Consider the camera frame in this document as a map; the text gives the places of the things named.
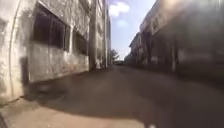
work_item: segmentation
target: tree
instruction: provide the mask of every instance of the tree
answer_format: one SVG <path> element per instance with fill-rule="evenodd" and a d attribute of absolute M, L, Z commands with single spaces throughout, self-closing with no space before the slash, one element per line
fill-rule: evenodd
<path fill-rule="evenodd" d="M 112 62 L 116 61 L 120 56 L 118 55 L 118 52 L 114 49 L 111 50 L 111 60 Z"/>

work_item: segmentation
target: cloud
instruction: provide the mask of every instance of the cloud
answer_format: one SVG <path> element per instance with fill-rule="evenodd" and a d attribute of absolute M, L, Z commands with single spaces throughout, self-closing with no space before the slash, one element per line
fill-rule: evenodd
<path fill-rule="evenodd" d="M 119 20 L 117 21 L 117 26 L 119 27 L 127 27 L 128 26 L 128 22 L 125 20 Z"/>
<path fill-rule="evenodd" d="M 112 17 L 118 17 L 120 13 L 127 13 L 129 10 L 130 6 L 124 2 L 116 2 L 109 7 L 109 13 Z"/>

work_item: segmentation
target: building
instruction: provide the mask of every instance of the building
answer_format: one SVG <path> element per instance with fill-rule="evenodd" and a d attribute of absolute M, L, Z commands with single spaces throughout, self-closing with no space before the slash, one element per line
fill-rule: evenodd
<path fill-rule="evenodd" d="M 140 66 L 140 67 L 147 66 L 146 64 L 147 54 L 145 54 L 146 47 L 142 43 L 141 40 L 142 40 L 142 35 L 140 33 L 137 33 L 129 46 L 131 48 L 131 52 L 125 58 L 126 64 L 130 64 L 132 66 Z"/>
<path fill-rule="evenodd" d="M 157 0 L 140 26 L 149 67 L 223 76 L 223 5 L 220 0 Z"/>
<path fill-rule="evenodd" d="M 0 101 L 27 83 L 106 67 L 107 10 L 106 0 L 1 0 Z"/>

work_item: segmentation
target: alley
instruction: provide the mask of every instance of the alley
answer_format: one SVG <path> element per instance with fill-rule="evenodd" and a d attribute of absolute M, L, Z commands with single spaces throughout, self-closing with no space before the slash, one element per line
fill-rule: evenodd
<path fill-rule="evenodd" d="M 8 128 L 223 128 L 224 94 L 214 85 L 113 67 L 68 76 L 60 98 L 8 119 Z"/>

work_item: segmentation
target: blue sky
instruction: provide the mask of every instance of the blue sky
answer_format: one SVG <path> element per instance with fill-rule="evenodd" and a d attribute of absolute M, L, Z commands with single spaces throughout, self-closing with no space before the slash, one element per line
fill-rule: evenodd
<path fill-rule="evenodd" d="M 145 15 L 155 0 L 108 0 L 111 17 L 112 49 L 118 51 L 120 59 L 130 52 L 129 44 L 139 31 Z"/>

